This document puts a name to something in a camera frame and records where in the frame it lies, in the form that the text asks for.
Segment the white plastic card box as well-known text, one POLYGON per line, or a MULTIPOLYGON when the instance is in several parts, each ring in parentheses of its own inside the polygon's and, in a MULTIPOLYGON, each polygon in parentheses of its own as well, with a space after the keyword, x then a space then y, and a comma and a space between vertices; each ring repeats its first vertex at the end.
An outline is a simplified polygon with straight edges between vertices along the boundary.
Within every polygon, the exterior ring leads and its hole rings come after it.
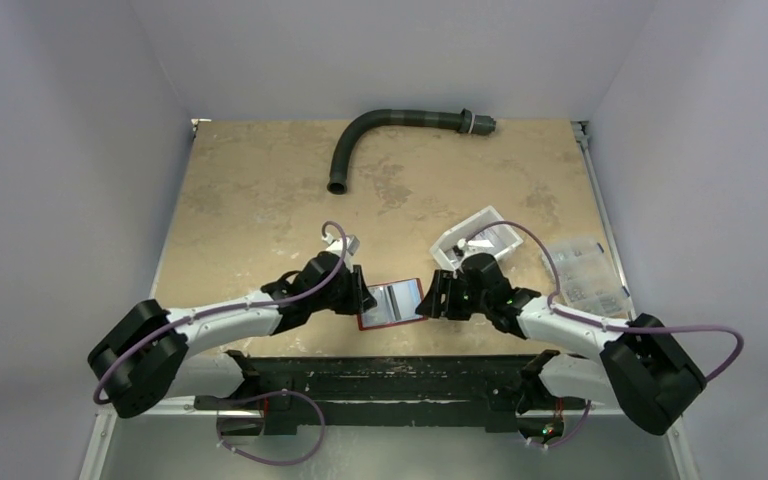
POLYGON ((494 256, 497 262, 509 257, 524 240, 507 224, 501 224, 504 218, 493 206, 487 206, 454 227, 446 230, 430 247, 429 254, 436 264, 449 271, 455 271, 447 258, 447 251, 459 239, 470 241, 475 246, 485 249, 484 253, 494 256))

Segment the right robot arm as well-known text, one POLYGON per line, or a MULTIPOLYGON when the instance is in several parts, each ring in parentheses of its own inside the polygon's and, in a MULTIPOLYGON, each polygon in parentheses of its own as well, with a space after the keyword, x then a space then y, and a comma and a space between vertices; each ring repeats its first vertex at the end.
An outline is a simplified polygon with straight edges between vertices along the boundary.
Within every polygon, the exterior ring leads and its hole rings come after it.
POLYGON ((513 286, 490 254, 470 256, 456 271, 436 270, 416 312, 459 321, 480 314, 502 333, 551 344, 521 371, 520 413, 578 398, 618 408, 662 435, 708 384, 658 318, 641 314, 626 323, 553 309, 540 292, 513 286))

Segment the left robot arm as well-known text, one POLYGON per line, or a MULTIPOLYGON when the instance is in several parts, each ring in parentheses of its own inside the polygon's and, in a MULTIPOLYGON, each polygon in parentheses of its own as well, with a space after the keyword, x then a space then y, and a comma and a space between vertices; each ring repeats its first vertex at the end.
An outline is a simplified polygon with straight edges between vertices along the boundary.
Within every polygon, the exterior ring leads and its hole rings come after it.
POLYGON ((197 354, 278 335, 320 311, 352 316, 376 304, 361 267, 330 252, 235 300, 190 308, 140 301, 88 354, 97 378, 93 401, 112 405, 122 418, 138 416, 170 396, 182 366, 197 354))

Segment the red card holder wallet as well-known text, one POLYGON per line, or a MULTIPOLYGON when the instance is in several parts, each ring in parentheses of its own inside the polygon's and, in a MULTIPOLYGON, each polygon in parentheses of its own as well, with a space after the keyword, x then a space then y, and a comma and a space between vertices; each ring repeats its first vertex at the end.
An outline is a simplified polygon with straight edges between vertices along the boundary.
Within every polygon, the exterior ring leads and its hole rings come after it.
POLYGON ((427 319, 416 312, 423 299, 418 278, 404 279, 369 287, 376 305, 357 316, 360 331, 396 327, 427 319))

